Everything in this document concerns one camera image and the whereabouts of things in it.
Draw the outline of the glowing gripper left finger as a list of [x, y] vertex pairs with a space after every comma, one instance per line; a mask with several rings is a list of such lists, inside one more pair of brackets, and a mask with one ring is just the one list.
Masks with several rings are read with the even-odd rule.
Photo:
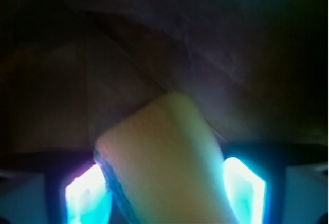
[[67, 223], [108, 223], [112, 193], [101, 168], [94, 164], [65, 187]]

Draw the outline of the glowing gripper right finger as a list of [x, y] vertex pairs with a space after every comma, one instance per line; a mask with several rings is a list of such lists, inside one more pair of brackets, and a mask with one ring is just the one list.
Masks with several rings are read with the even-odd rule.
[[237, 157], [224, 160], [226, 193], [239, 223], [263, 223], [266, 181]]

